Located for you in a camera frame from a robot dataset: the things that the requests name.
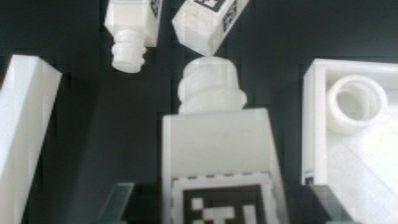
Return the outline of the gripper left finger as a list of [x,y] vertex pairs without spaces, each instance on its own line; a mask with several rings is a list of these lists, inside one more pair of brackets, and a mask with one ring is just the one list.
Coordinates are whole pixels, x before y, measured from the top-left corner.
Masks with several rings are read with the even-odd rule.
[[126,224],[123,214],[128,206],[135,184],[132,182],[114,185],[100,213],[98,224]]

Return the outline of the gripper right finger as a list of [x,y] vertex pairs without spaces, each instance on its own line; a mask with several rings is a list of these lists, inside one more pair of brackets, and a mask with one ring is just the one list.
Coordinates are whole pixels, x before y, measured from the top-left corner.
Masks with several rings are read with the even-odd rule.
[[322,224],[359,224],[343,208],[331,188],[325,185],[311,185],[309,188],[325,213]]

